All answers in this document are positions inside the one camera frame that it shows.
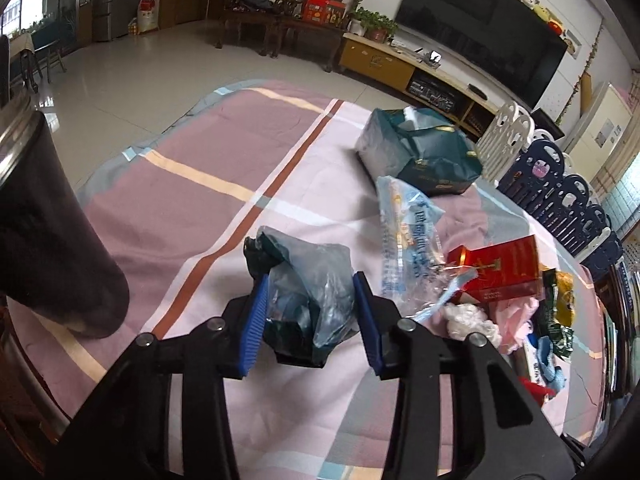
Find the television screen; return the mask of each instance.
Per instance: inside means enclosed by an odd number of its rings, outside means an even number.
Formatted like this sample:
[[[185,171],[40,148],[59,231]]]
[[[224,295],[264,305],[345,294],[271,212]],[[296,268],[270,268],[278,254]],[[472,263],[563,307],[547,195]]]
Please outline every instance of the television screen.
[[[461,54],[530,108],[566,50],[519,0],[402,0],[396,21]]]

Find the wooden drawer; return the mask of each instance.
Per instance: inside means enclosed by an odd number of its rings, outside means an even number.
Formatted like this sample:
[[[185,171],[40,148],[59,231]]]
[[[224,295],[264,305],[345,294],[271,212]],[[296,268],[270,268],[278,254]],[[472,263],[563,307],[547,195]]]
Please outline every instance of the wooden drawer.
[[[406,90],[414,75],[414,67],[410,64],[351,40],[345,42],[340,65],[399,91]]]

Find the dark green gift bag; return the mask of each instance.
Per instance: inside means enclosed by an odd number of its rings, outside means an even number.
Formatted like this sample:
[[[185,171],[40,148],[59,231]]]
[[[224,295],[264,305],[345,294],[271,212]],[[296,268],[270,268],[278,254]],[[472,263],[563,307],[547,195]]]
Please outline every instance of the dark green gift bag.
[[[427,196],[464,193],[482,174],[473,143],[430,108],[374,110],[356,151],[374,182],[394,176]]]

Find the brown stripe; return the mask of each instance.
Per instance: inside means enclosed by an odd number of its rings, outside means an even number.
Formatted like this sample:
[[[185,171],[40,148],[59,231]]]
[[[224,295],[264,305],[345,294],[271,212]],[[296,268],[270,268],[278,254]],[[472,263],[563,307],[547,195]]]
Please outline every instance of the brown stripe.
[[[322,118],[322,120],[318,123],[318,126],[316,126],[311,132],[311,135],[306,138],[305,142],[302,143],[293,157],[291,157],[291,160],[284,168],[282,168],[282,171],[276,176],[271,185],[266,189],[266,191],[264,192],[264,196],[273,197],[278,192],[282,184],[284,184],[284,182],[293,172],[300,160],[302,160],[302,157],[305,155],[306,150],[308,150],[311,144],[318,138],[329,120],[340,109],[340,106],[342,106],[343,102],[344,101],[341,100],[336,101],[329,114]],[[195,267],[193,267],[193,270],[187,276],[187,279],[184,280],[184,283],[182,284],[180,291],[178,291],[174,302],[169,307],[169,310],[166,312],[166,314],[164,314],[162,319],[152,330],[152,332],[158,339],[162,339],[169,331],[169,329],[174,325],[174,323],[178,321],[180,314],[184,312],[184,309],[187,307],[189,300],[194,295],[196,289],[200,286],[200,283],[204,279],[205,274],[209,271],[213,263],[218,258],[220,258],[220,256],[224,256],[225,254],[231,252],[235,247],[238,246],[240,242],[242,242],[246,234],[249,232],[251,226],[257,220],[261,211],[262,208],[257,205],[254,205],[251,209],[249,209],[249,212],[242,219],[236,230],[230,236],[229,240],[215,253],[201,258],[195,265]]]

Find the flower pot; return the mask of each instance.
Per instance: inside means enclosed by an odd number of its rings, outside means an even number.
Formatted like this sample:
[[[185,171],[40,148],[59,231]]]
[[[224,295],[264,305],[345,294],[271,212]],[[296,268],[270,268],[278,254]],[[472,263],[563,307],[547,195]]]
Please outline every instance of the flower pot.
[[[351,20],[349,24],[349,32],[356,34],[357,36],[364,36],[365,28],[362,26],[360,20]]]
[[[376,43],[385,43],[386,30],[384,28],[372,28],[367,31],[365,37]]]

